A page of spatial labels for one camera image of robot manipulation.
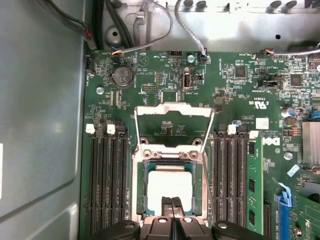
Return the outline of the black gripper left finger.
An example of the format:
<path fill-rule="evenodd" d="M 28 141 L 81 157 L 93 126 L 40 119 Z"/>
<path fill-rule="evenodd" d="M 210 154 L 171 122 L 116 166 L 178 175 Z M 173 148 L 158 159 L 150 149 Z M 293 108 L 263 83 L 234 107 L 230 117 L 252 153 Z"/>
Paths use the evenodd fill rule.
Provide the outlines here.
<path fill-rule="evenodd" d="M 117 222 L 90 237 L 91 240 L 170 240 L 172 238 L 173 201 L 161 198 L 162 216 L 147 217 L 143 225 L 132 220 Z"/>

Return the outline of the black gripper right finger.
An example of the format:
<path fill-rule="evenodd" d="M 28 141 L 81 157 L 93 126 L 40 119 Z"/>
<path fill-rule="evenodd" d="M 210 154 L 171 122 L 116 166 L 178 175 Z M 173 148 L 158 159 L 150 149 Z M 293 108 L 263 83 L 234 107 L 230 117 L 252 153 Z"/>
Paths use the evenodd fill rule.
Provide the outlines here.
<path fill-rule="evenodd" d="M 210 228 L 194 216 L 186 216 L 181 199 L 172 198 L 172 213 L 178 217 L 179 233 L 185 240 L 266 240 L 267 237 L 237 225 L 220 220 Z"/>

